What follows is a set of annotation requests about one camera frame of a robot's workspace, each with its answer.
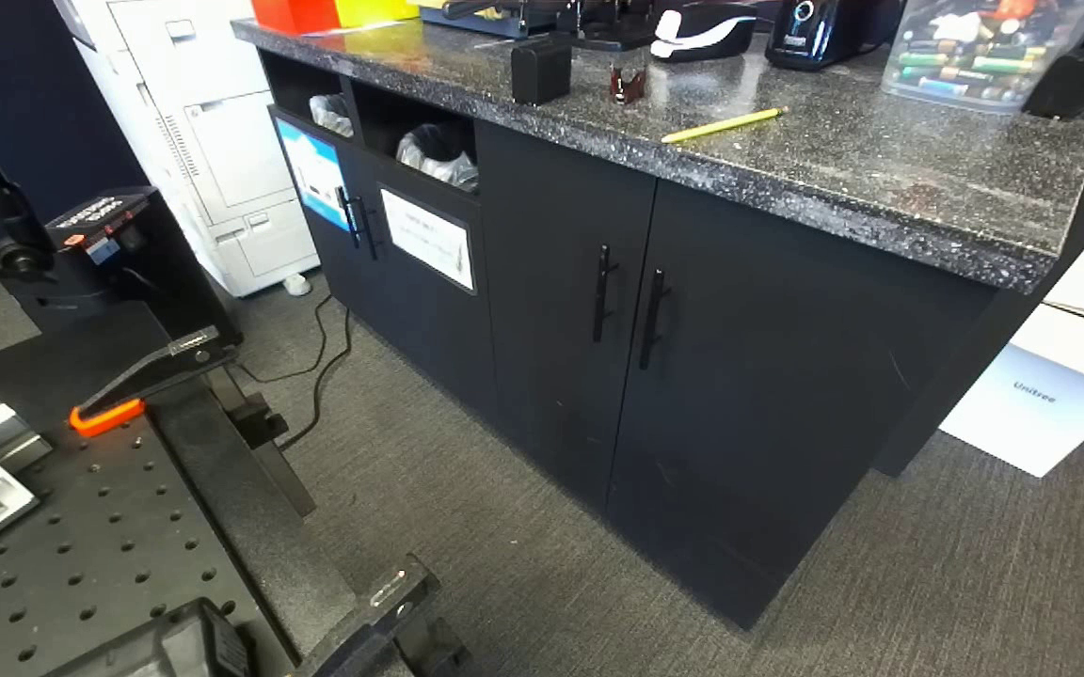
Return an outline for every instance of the black cable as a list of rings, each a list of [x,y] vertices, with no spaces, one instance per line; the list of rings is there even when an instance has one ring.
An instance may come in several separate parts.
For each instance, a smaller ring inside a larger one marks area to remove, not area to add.
[[[342,365],[342,360],[349,359],[349,350],[355,350],[355,315],[349,315],[349,310],[347,310],[347,319],[342,319],[342,340],[347,340],[342,354],[329,359],[322,367],[321,367],[317,381],[314,381],[314,416],[310,416],[310,424],[297,429],[292,436],[285,436],[285,441],[277,443],[277,451],[301,443],[301,441],[314,436],[314,429],[321,424],[322,386],[329,386],[329,381],[339,371],[339,365]]]
[[[246,371],[253,385],[277,385],[277,381],[297,381],[321,367],[322,354],[329,354],[329,332],[322,332],[322,310],[329,310],[331,295],[321,296],[321,305],[314,310],[317,319],[317,359],[305,367],[292,371],[277,371],[277,376],[257,376],[246,360],[237,360],[237,371]]]

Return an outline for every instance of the yellow object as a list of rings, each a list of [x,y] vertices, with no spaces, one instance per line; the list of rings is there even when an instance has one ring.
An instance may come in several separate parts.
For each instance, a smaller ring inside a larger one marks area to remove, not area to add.
[[[410,0],[336,0],[336,3],[339,3],[342,29],[419,20],[419,3]]]
[[[749,117],[731,117],[731,122],[701,124],[701,127],[682,127],[672,134],[662,134],[662,143],[685,143],[685,139],[701,139],[701,134],[718,134],[718,131],[749,127],[749,124],[775,122],[775,117],[784,117],[784,109],[756,109]]]

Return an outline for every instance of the wall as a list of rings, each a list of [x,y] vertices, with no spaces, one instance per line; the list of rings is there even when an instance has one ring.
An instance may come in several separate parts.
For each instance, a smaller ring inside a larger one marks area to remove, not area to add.
[[[0,171],[40,220],[143,181],[53,0],[0,0]]]

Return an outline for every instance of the black handle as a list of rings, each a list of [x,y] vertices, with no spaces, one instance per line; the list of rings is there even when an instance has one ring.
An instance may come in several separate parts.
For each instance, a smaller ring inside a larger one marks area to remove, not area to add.
[[[665,272],[652,272],[652,296],[649,296],[649,315],[645,315],[645,350],[641,350],[641,367],[652,365],[652,346],[659,342],[654,324],[659,324],[659,305],[665,296]]]
[[[603,342],[603,335],[605,335],[605,315],[612,315],[612,314],[605,310],[612,272],[617,272],[612,247],[603,245],[603,257],[595,261],[592,342]]]

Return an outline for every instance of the pencil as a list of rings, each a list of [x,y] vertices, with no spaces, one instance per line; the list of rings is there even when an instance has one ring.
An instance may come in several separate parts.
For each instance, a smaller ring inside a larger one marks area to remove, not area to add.
[[[669,131],[669,134],[662,134],[662,143],[685,143],[685,139],[701,139],[701,134],[716,134],[716,131],[733,131],[733,127],[749,127],[749,124],[775,122],[775,117],[784,117],[784,109],[756,109],[756,113],[746,113],[746,117],[731,117],[731,122]]]

